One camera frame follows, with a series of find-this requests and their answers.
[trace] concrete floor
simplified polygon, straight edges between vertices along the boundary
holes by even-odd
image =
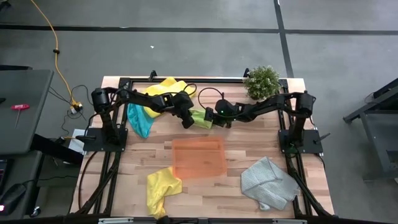
[[[248,29],[278,29],[275,2],[37,0],[48,18],[58,26]],[[286,29],[398,30],[395,10],[398,2],[395,0],[279,2]],[[11,3],[12,8],[0,12],[1,24],[45,25],[30,1]],[[317,97],[314,122],[321,133],[331,132],[323,141],[323,148],[335,213],[344,218],[397,222],[397,183],[383,180],[365,184],[362,181],[362,176],[377,164],[361,122],[347,125],[342,117],[363,105],[370,92],[398,77],[398,35],[286,35],[289,54],[285,51],[284,55],[279,34],[57,33],[64,76],[70,86],[85,84],[90,90],[100,86],[105,75],[148,75],[151,70],[174,76],[240,77],[246,67],[272,65],[281,77],[304,78],[307,90]],[[0,63],[54,69],[53,46],[54,38],[49,31],[2,29]],[[287,72],[290,66],[285,64],[289,63],[287,58],[290,58],[293,72]],[[59,77],[54,76],[52,86],[67,97]],[[85,90],[77,89],[74,94],[87,106],[85,116],[91,115],[93,109],[88,106]],[[64,132],[54,126],[61,126],[67,109],[66,103],[49,95],[37,132],[46,137],[63,135]],[[85,126],[83,119],[68,119],[65,128],[72,131]],[[47,195],[58,195],[61,190],[64,189],[51,189]],[[48,209],[45,215],[66,213],[69,204],[65,201],[44,204]]]

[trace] orange plastic tray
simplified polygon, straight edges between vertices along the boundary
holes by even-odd
[[[226,172],[221,137],[175,139],[172,150],[173,175],[180,179],[213,177]]]

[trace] green plant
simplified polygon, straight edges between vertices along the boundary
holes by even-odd
[[[271,66],[258,66],[250,70],[249,78],[243,81],[248,96],[254,100],[268,98],[279,89],[279,74]]]

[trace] wooden table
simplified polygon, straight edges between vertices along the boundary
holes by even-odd
[[[104,77],[102,87],[117,87],[120,77]],[[303,92],[304,80],[288,78],[289,91]],[[153,83],[135,83],[134,88],[142,91]],[[242,84],[197,84],[199,92],[204,87],[215,87],[225,92],[230,102],[254,103],[246,96]],[[214,108],[220,99],[216,91],[208,90],[201,94],[204,106]],[[193,97],[194,108],[199,108],[197,97]],[[101,120],[97,116],[93,120],[94,127],[101,127]],[[142,139],[134,133],[129,124],[127,146],[119,165],[119,173],[114,193],[111,215],[146,217],[146,178],[147,175],[172,165],[171,142],[173,139],[192,138],[200,136],[219,135],[224,137],[225,154],[228,171],[220,177],[208,179],[194,179],[183,181],[183,192],[166,197],[165,209],[171,217],[218,217],[218,218],[293,218],[293,206],[289,203],[285,210],[272,209],[262,212],[258,203],[241,193],[242,171],[253,165],[260,158],[267,156],[281,169],[286,170],[284,156],[280,153],[277,132],[279,128],[277,112],[258,116],[250,123],[234,122],[231,129],[215,126],[211,130],[192,126],[184,129],[181,120],[170,114],[163,114],[156,118],[151,134]],[[306,129],[313,126],[308,121]],[[85,156],[82,168],[89,155]],[[84,203],[98,185],[104,153],[99,152],[88,165],[82,184],[82,203]],[[333,207],[330,200],[328,184],[321,160],[311,154],[302,155],[308,188],[317,200],[330,213]],[[77,210],[77,189],[73,198],[71,212]],[[104,191],[103,206],[108,189]],[[304,212],[302,196],[299,197],[300,208]]]

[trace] yellow towel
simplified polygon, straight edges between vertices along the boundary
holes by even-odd
[[[182,91],[186,86],[187,84],[184,81],[177,82],[173,77],[167,77],[160,84],[151,85],[150,87],[147,87],[143,93],[148,93],[148,95],[150,96],[159,95],[168,92],[178,93]],[[193,91],[195,91],[195,88],[188,86],[185,89],[185,91],[188,94],[191,94]],[[144,110],[151,118],[156,118],[157,116],[160,115],[160,113],[156,113],[155,111],[151,110],[148,107],[144,107]]]
[[[156,219],[166,215],[164,197],[182,192],[182,181],[173,176],[171,167],[147,176],[147,207],[149,215]]]

